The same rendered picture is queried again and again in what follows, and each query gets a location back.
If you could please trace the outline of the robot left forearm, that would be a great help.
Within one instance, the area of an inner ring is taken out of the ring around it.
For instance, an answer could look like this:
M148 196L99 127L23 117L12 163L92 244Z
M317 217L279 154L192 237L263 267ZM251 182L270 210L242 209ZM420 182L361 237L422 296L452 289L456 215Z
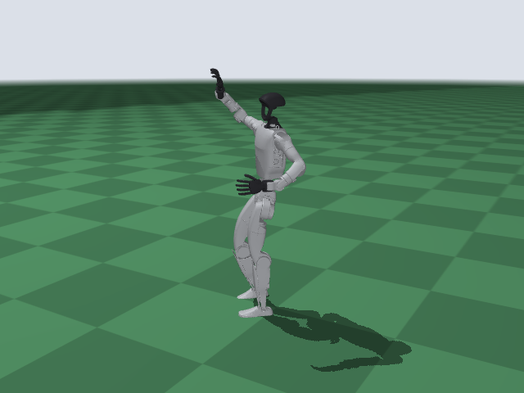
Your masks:
M296 181L296 177L303 169L303 163L299 161L295 162L283 176L274 180L273 182L267 183L267 191L282 191L290 183L294 183Z

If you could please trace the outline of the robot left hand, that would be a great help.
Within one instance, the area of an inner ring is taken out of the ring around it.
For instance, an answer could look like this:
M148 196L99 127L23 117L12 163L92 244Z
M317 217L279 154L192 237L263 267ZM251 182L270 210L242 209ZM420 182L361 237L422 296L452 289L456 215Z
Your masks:
M238 195L250 195L250 194L256 194L256 193L259 193L260 191L263 191L263 192L272 192L272 191L267 191L267 183L269 182L273 182L273 180L263 180L262 182L259 180L259 179L256 179L252 176L250 176L249 174L244 174L245 177L248 177L252 180L250 181L247 181L247 180L239 180L237 179L237 182L240 182L240 183L249 183L249 184L236 184L237 187L249 187L249 188L241 188L241 189L238 189L237 188L237 191L250 191L250 192L244 192L244 193L238 193Z

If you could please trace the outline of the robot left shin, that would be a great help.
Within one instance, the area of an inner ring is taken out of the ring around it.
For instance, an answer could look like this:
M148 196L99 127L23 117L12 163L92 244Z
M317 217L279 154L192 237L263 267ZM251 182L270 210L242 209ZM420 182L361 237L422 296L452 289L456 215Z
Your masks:
M255 293L258 301L258 310L266 310L266 295L269 289L270 279L270 259L267 256L261 256L256 263L253 265L252 260L252 273ZM259 293L258 293L259 292ZM260 303L262 308L260 308ZM264 309L263 309L264 308Z

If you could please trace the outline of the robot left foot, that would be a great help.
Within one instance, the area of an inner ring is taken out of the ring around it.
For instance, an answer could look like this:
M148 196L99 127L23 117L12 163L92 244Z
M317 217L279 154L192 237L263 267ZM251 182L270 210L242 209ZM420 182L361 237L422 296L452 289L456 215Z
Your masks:
M273 310L270 307L266 307L265 311L260 311L257 308L258 306L255 306L250 309L241 310L238 312L238 315L242 318L253 318L253 317L259 317L259 316L270 316L273 314ZM262 308L262 306L260 307ZM263 308L264 309L264 308Z

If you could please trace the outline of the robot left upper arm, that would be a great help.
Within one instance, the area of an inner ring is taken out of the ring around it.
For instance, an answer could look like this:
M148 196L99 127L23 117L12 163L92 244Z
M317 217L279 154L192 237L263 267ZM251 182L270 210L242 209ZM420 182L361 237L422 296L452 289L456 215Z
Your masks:
M275 147L278 150L281 150L289 161L293 162L293 164L297 161L303 163L304 169L300 172L300 174L297 177L302 176L305 173L306 165L303 159L301 158L300 154L292 144L291 137L288 134L279 132L274 134L273 138Z

